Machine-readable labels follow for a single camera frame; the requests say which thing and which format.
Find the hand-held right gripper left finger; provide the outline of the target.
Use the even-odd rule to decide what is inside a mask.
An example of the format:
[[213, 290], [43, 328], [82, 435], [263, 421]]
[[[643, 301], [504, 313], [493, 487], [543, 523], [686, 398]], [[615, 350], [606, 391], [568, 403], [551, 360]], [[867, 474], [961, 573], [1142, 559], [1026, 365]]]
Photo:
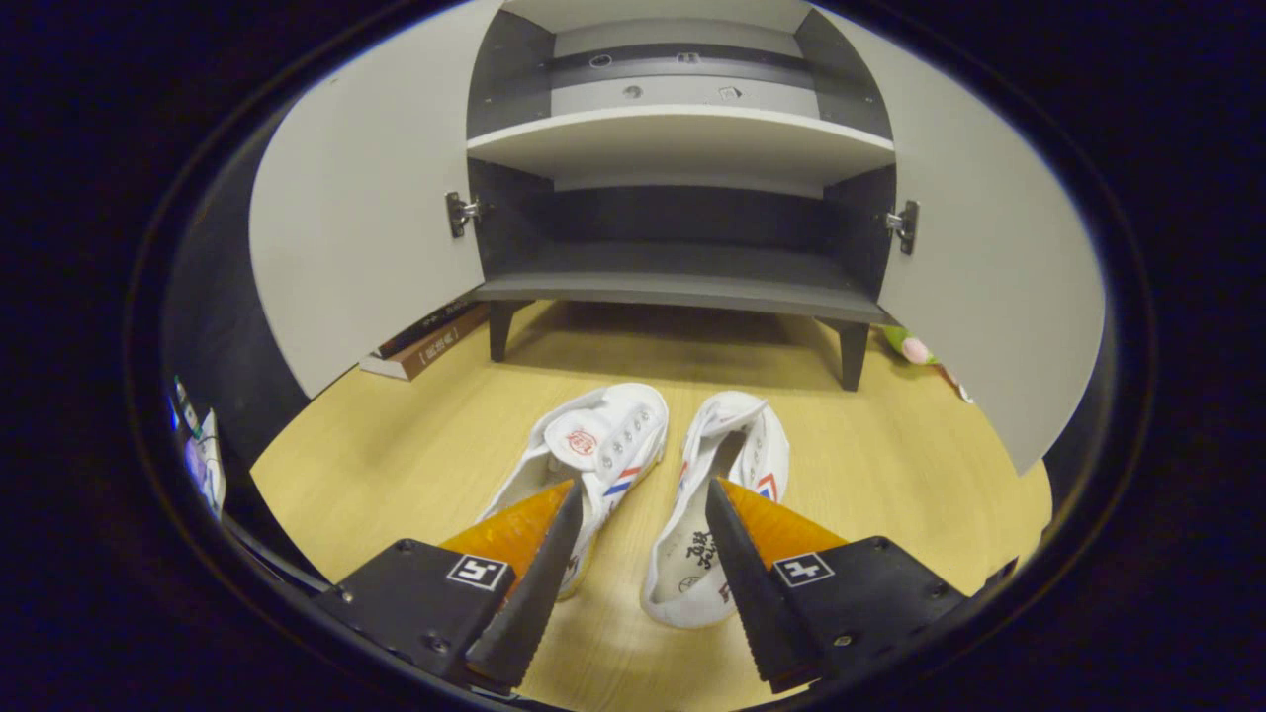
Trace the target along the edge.
[[563, 481], [442, 544], [399, 540], [316, 595], [316, 608], [430, 677], [510, 692], [547, 628], [584, 500]]

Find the brown book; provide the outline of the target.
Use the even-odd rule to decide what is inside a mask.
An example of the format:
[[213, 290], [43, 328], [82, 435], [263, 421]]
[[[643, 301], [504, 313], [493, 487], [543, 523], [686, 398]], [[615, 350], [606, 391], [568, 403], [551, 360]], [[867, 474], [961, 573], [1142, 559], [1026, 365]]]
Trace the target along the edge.
[[360, 370], [411, 383], [441, 356], [451, 351], [462, 338], [479, 329], [489, 319], [489, 304], [477, 303], [453, 315], [447, 323], [430, 328], [415, 342], [406, 345], [392, 356], [366, 355], [358, 362]]

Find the black backdrop cloth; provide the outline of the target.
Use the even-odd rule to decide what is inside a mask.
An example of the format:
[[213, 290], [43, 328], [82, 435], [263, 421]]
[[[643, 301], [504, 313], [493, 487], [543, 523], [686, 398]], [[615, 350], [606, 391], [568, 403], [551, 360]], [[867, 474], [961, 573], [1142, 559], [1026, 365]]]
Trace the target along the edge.
[[210, 423], [209, 480], [222, 524], [256, 563], [308, 593], [327, 590], [249, 469], [311, 402], [270, 328], [249, 258], [249, 198], [282, 113], [234, 149], [194, 208], [173, 257], [162, 353], [181, 409]]

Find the white shoe cabinet door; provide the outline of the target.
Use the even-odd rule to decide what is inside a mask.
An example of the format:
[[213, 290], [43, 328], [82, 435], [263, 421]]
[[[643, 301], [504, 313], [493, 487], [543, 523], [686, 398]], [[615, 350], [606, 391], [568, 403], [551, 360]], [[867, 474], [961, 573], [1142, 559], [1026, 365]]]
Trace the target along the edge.
[[974, 397], [1018, 474], [1074, 416], [1101, 347], [1105, 285], [1072, 196], [980, 95], [904, 46], [827, 19], [876, 81], [895, 144], [895, 207], [918, 204], [879, 303]]
[[320, 79], [268, 141], [249, 265], [277, 347], [316, 397], [387, 338], [484, 283], [453, 237], [468, 194], [468, 92], [503, 0], [468, 0]]

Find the white canvas shoe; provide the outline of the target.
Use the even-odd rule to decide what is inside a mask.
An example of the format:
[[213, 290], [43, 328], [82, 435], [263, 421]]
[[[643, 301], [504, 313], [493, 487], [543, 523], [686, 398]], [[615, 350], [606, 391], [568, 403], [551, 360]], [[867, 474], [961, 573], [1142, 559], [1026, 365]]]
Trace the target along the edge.
[[677, 497], [651, 549], [641, 606], [660, 625], [706, 628], [734, 612], [705, 512], [709, 483], [730, 481], [782, 503], [790, 446], [768, 402], [744, 391], [720, 391], [693, 417], [681, 454]]
[[668, 421], [668, 403], [657, 389], [623, 383], [565, 402], [533, 424], [524, 454], [490, 500], [484, 518], [557, 483], [573, 481], [582, 492], [582, 527], [557, 599], [575, 594], [598, 533], [628, 492], [662, 460]]

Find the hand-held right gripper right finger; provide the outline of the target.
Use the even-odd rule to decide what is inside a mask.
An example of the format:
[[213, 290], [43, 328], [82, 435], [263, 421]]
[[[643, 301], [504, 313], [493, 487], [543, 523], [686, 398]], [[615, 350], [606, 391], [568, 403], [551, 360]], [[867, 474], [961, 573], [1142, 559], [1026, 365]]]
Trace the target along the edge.
[[705, 516], [772, 692], [881, 677], [966, 602], [891, 538], [847, 541], [733, 481], [709, 483]]

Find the white cabinet shelf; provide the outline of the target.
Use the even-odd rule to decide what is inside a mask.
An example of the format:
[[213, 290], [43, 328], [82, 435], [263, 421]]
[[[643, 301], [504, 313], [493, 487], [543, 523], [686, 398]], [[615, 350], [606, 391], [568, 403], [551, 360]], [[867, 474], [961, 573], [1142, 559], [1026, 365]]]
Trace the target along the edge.
[[476, 136], [467, 155], [560, 191], [696, 186], [819, 198], [895, 165], [893, 141], [774, 110], [704, 105], [584, 110]]

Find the grey white shoe cabinet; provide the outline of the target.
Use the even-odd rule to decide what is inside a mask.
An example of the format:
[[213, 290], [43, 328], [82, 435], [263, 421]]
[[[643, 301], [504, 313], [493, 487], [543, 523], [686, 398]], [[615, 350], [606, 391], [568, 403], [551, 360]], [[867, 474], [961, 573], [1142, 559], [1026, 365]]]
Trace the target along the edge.
[[[809, 0], [503, 0], [479, 49], [467, 139], [584, 110], [774, 110], [893, 141], [858, 51]], [[889, 324], [895, 165], [819, 198], [638, 186], [560, 191], [467, 155], [480, 302], [596, 302]]]

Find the metal door hinge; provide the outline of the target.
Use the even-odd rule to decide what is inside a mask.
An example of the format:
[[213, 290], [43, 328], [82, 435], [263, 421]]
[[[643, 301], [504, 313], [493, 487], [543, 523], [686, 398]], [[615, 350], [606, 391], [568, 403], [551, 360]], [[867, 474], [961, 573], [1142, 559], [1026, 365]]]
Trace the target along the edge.
[[914, 253], [919, 215], [920, 203], [918, 200], [906, 200], [901, 209], [882, 215], [882, 226], [885, 226], [890, 238], [898, 243], [901, 255]]
[[487, 204], [480, 200], [479, 196], [465, 200], [457, 191], [448, 191], [444, 195], [444, 200], [449, 233], [454, 239], [465, 237], [466, 226], [479, 224], [484, 219]]

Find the dark cover book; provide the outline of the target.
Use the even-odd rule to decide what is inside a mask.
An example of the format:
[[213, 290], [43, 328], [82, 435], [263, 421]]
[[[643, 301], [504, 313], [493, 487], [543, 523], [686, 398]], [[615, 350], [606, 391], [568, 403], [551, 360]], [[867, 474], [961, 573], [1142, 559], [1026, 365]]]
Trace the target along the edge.
[[475, 303], [470, 299], [458, 299], [458, 302], [449, 302], [446, 307], [438, 308], [438, 310], [432, 310], [429, 315], [424, 315], [418, 319], [411, 326], [408, 326], [403, 332], [392, 336], [380, 343], [371, 355], [376, 359], [389, 359], [398, 355], [400, 351], [406, 350], [406, 347], [415, 345], [422, 341], [425, 336], [429, 336], [434, 329], [441, 329], [443, 326], [451, 323], [460, 315], [465, 315], [466, 312], [473, 310]]

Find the pink green star plush toy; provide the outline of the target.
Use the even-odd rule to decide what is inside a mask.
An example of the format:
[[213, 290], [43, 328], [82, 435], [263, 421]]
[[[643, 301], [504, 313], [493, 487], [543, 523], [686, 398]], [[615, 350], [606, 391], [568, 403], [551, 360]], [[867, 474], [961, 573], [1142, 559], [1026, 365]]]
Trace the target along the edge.
[[931, 351], [931, 347], [909, 332], [909, 329], [900, 326], [881, 326], [880, 333], [890, 350], [906, 362], [936, 369], [950, 383], [950, 386], [955, 388], [955, 391], [958, 393], [963, 402], [975, 402], [968, 395], [963, 383], [960, 383], [960, 379], [955, 378], [953, 372], [950, 372], [950, 369]]

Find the dark cabinet leg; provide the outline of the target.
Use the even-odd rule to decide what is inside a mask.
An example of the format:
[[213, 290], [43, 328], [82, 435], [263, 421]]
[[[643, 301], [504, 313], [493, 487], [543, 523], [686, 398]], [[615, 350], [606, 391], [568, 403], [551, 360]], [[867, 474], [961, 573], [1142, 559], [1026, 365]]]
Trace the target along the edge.
[[862, 374], [863, 360], [871, 326], [863, 321], [841, 321], [834, 318], [815, 318], [819, 323], [833, 329], [841, 346], [841, 385], [843, 391], [858, 391], [860, 374]]
[[517, 315], [517, 312], [524, 310], [525, 307], [532, 307], [533, 303], [534, 302], [487, 302], [490, 360], [492, 360], [492, 362], [503, 362], [503, 360], [505, 360], [511, 321], [514, 319], [514, 315]]

